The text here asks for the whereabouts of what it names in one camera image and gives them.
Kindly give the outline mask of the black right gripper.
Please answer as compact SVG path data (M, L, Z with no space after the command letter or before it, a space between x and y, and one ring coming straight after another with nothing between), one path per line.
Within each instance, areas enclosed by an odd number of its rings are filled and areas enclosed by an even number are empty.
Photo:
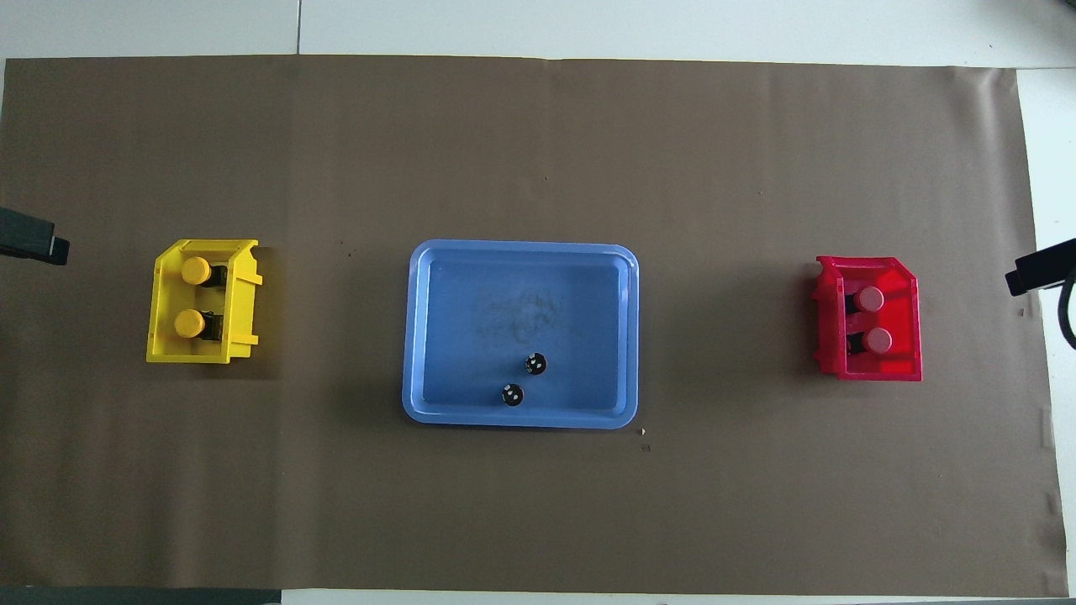
M1029 291L1051 287L1063 281L1075 265L1075 240L1061 242L1019 257L1017 268L1006 275L1013 297Z

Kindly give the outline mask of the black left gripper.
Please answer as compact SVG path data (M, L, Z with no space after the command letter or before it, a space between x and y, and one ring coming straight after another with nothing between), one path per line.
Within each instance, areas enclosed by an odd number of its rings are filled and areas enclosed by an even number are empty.
M1 253L8 256L46 256L53 266L68 264L70 242L55 238L55 224L1 208Z

